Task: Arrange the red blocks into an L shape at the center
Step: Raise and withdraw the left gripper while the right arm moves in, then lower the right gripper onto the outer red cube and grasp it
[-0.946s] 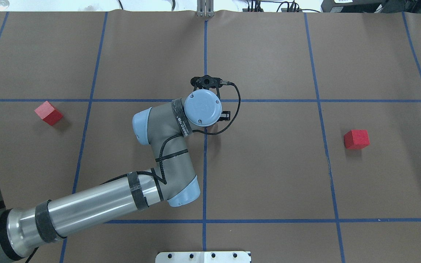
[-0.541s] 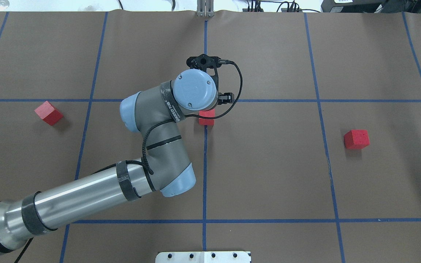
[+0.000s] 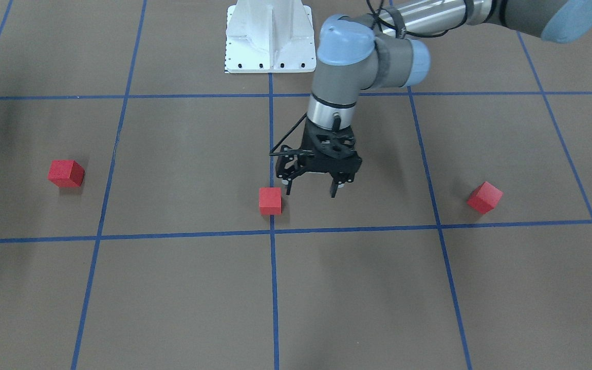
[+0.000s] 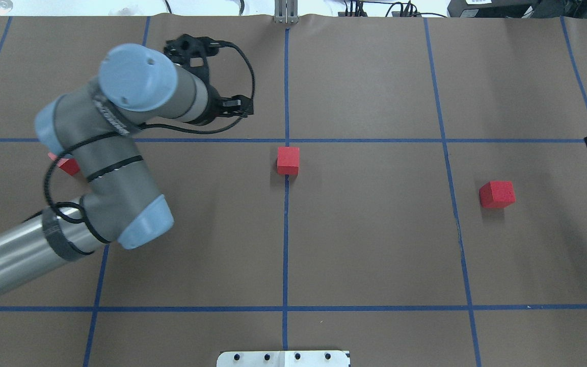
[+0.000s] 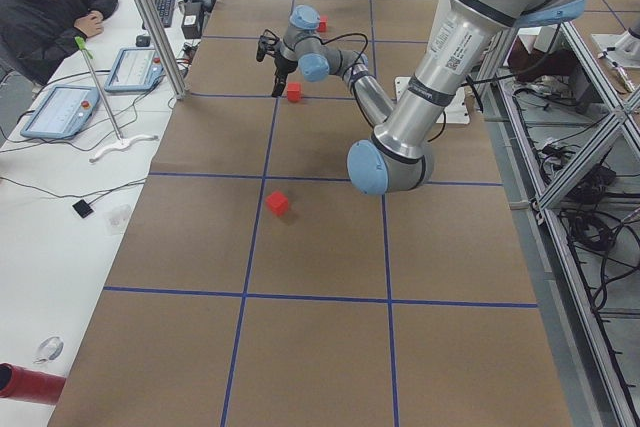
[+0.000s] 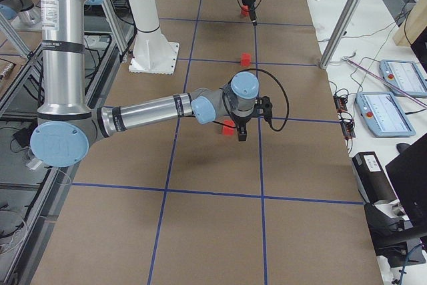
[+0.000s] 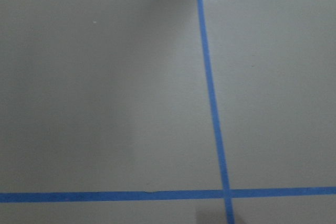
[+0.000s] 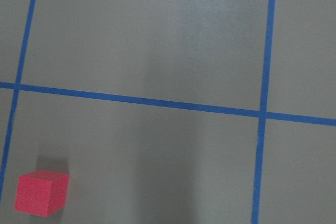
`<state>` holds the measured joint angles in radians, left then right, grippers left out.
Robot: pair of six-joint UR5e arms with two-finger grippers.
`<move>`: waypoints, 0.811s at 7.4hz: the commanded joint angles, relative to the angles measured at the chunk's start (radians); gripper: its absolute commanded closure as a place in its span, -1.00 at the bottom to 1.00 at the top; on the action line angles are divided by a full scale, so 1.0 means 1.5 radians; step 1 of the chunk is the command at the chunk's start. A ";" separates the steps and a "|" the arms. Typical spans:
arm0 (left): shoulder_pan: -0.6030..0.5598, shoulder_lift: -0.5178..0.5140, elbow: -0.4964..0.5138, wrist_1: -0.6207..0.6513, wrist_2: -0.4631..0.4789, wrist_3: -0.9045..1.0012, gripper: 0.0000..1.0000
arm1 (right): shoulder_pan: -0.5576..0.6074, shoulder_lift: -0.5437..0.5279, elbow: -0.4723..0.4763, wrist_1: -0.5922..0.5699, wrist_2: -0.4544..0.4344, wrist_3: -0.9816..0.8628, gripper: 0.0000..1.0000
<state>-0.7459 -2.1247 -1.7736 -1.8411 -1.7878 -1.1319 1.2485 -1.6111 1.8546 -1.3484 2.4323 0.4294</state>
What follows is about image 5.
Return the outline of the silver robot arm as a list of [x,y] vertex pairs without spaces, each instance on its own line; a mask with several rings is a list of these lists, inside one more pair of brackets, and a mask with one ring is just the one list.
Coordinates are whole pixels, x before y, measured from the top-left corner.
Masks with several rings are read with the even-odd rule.
[[369,138],[347,155],[351,183],[368,195],[409,191],[424,184],[434,168],[427,134],[466,80],[491,39],[514,27],[560,24],[579,17],[586,0],[449,0],[426,53],[397,101],[368,70],[365,54],[337,49],[317,34],[320,16],[306,5],[292,10],[282,37],[268,32],[258,41],[257,61],[275,64],[272,94],[280,96],[289,74],[308,82],[341,78],[372,126]]

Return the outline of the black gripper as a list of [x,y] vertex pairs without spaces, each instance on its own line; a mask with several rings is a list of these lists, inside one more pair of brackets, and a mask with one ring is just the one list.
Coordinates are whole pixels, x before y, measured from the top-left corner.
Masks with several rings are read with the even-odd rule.
[[280,97],[283,95],[287,86],[287,77],[294,73],[298,68],[297,60],[289,60],[281,54],[274,56],[275,76],[274,84],[271,92],[272,97]]

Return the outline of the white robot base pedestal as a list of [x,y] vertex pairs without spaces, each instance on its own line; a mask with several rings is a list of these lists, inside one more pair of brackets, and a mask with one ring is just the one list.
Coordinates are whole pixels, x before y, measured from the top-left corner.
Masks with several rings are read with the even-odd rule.
[[[542,58],[550,54],[559,42],[560,32],[558,25],[544,27],[527,27],[518,31],[516,40],[511,46],[509,60],[503,63],[503,67],[509,66],[509,73],[497,72],[493,77],[487,77],[474,81],[474,85],[491,83],[497,80],[524,78],[533,74],[534,70],[543,62]],[[460,85],[454,92],[451,101],[444,107],[444,111],[436,120],[437,123],[468,124],[469,114],[465,104],[465,87]]]

